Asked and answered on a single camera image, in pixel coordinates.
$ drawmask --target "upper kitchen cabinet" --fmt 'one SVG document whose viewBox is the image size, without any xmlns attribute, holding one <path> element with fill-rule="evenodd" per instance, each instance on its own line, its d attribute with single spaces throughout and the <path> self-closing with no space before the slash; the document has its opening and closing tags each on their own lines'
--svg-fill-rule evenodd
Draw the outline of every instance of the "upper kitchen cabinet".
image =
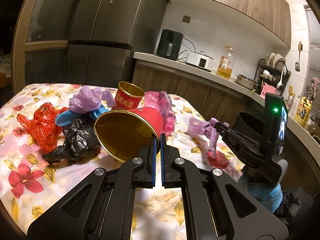
<svg viewBox="0 0 320 240">
<path fill-rule="evenodd" d="M 276 47 L 291 46 L 291 18 L 285 0 L 170 0 L 206 9 L 256 32 Z"/>
</svg>

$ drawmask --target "metal screw cap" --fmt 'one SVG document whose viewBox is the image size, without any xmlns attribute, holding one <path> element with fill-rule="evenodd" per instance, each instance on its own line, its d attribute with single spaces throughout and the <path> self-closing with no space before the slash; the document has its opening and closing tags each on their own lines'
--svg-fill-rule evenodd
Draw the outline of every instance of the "metal screw cap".
<svg viewBox="0 0 320 240">
<path fill-rule="evenodd" d="M 139 158 L 139 157 L 135 157 L 135 158 L 132 160 L 132 162 L 133 162 L 134 164 L 140 164 L 140 163 L 142 163 L 142 159 Z"/>
<path fill-rule="evenodd" d="M 212 173 L 213 173 L 214 175 L 216 175 L 216 176 L 221 176 L 221 175 L 222 175 L 222 170 L 220 170 L 220 169 L 214 169 L 214 170 L 212 171 Z"/>
<path fill-rule="evenodd" d="M 174 160 L 174 162 L 177 163 L 177 164 L 183 164 L 183 163 L 184 163 L 184 159 L 182 159 L 182 158 L 176 158 L 176 159 Z"/>
<path fill-rule="evenodd" d="M 95 171 L 94 171 L 94 174 L 97 175 L 97 176 L 100 176 L 104 173 L 104 169 L 103 168 L 97 168 Z"/>
</svg>

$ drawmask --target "red plastic bag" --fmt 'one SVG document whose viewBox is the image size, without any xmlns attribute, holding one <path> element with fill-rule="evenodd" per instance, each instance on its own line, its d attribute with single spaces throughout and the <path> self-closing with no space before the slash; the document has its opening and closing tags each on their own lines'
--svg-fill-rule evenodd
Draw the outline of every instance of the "red plastic bag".
<svg viewBox="0 0 320 240">
<path fill-rule="evenodd" d="M 62 131 L 62 127 L 57 126 L 54 119 L 68 109 L 64 107 L 55 110 L 51 103 L 44 103 L 35 111 L 32 120 L 22 114 L 17 115 L 17 120 L 44 152 L 49 153 L 57 147 L 57 136 Z"/>
<path fill-rule="evenodd" d="M 171 99 L 165 91 L 148 91 L 145 93 L 144 106 L 153 107 L 161 114 L 163 118 L 162 132 L 164 132 L 166 136 L 174 132 L 174 123 L 176 121 L 171 105 Z"/>
<path fill-rule="evenodd" d="M 216 150 L 215 154 L 211 151 L 208 151 L 207 160 L 210 165 L 215 168 L 226 169 L 229 166 L 229 160 L 219 150 Z"/>
</svg>

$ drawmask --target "white appliance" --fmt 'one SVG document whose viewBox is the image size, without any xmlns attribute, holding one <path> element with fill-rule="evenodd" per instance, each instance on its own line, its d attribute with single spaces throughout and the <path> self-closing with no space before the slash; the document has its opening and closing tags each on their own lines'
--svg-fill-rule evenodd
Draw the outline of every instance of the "white appliance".
<svg viewBox="0 0 320 240">
<path fill-rule="evenodd" d="M 187 55 L 186 64 L 211 72 L 213 68 L 213 58 L 205 55 L 204 51 L 200 53 L 190 51 Z"/>
</svg>

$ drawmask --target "red paper cup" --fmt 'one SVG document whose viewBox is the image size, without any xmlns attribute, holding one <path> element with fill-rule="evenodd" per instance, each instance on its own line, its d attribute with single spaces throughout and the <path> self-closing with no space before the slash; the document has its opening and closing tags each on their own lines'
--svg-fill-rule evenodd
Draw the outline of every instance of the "red paper cup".
<svg viewBox="0 0 320 240">
<path fill-rule="evenodd" d="M 139 148 L 150 145 L 152 135 L 156 136 L 159 148 L 162 128 L 163 118 L 152 107 L 109 111 L 94 124 L 102 147 L 120 162 L 137 157 Z"/>
<path fill-rule="evenodd" d="M 136 109 L 144 97 L 144 91 L 131 83 L 121 81 L 115 97 L 116 104 L 111 110 L 130 110 Z"/>
</svg>

